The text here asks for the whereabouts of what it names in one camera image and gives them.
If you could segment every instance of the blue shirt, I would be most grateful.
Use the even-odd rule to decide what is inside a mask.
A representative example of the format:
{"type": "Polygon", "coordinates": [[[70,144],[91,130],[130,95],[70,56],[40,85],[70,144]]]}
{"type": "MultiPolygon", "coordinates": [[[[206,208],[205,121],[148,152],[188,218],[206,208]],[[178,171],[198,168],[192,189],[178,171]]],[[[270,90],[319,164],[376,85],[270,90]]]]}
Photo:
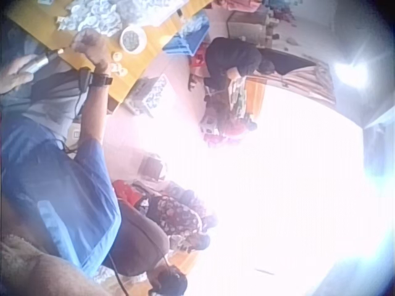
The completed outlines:
{"type": "Polygon", "coordinates": [[[92,276],[119,230],[118,202],[100,143],[85,141],[74,159],[58,144],[29,118],[2,118],[2,191],[22,215],[39,215],[60,256],[92,276]]]}

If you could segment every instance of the yellow table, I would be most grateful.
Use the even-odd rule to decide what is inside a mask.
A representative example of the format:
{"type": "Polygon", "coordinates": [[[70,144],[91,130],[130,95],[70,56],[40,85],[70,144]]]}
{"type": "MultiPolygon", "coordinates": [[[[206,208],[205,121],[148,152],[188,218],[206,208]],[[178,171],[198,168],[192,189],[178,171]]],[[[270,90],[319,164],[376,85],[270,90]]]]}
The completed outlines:
{"type": "MultiPolygon", "coordinates": [[[[69,14],[65,7],[70,2],[72,0],[55,0],[52,5],[47,6],[38,4],[37,0],[21,0],[7,15],[48,48],[67,47],[70,45],[76,31],[58,31],[56,17],[69,14]]],[[[210,2],[211,0],[189,0],[189,3],[185,4],[181,10],[185,17],[189,18],[210,2]]],[[[117,39],[114,37],[107,38],[111,52],[123,52],[121,64],[128,69],[128,74],[124,77],[114,75],[114,80],[110,87],[110,96],[116,101],[115,103],[120,103],[124,100],[146,67],[162,51],[162,48],[180,28],[181,20],[177,13],[174,13],[159,27],[144,27],[148,37],[148,44],[145,50],[138,55],[123,52],[117,39]]],[[[77,54],[70,49],[66,50],[62,58],[76,69],[86,66],[93,67],[91,62],[83,55],[77,54]]]]}

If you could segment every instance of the light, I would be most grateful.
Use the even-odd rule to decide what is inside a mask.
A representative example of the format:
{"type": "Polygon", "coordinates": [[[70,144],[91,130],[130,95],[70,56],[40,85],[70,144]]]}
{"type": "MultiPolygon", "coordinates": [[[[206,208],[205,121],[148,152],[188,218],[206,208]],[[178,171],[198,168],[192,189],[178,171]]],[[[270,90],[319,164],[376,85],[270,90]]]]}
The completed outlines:
{"type": "Polygon", "coordinates": [[[346,65],[336,64],[335,71],[339,79],[354,88],[364,88],[367,84],[368,73],[365,64],[346,65]]]}

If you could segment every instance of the white bowl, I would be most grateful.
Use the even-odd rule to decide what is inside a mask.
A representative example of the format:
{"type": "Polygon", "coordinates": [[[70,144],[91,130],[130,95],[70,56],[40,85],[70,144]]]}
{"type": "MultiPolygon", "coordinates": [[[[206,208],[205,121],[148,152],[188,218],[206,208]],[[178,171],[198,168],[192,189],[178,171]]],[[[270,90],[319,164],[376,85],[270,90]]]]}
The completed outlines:
{"type": "Polygon", "coordinates": [[[134,25],[130,25],[130,26],[126,27],[122,31],[121,38],[119,39],[119,44],[121,45],[122,49],[124,51],[126,51],[127,53],[129,53],[129,54],[139,54],[147,46],[147,35],[146,35],[146,32],[140,27],[137,27],[137,26],[134,26],[134,25]],[[124,34],[126,32],[129,32],[129,31],[133,31],[133,32],[135,32],[138,35],[138,46],[137,46],[137,48],[134,51],[129,51],[125,47],[125,45],[123,44],[123,36],[124,36],[124,34]]]}

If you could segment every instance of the blue plastic crate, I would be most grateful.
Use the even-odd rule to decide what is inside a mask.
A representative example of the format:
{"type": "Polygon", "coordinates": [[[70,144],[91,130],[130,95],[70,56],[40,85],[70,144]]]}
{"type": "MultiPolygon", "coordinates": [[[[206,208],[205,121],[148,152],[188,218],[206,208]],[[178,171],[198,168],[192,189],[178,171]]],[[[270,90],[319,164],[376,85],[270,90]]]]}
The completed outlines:
{"type": "Polygon", "coordinates": [[[164,52],[167,54],[183,54],[193,57],[209,32],[209,28],[210,23],[207,22],[203,24],[199,31],[193,32],[185,38],[175,35],[163,48],[164,52]]]}

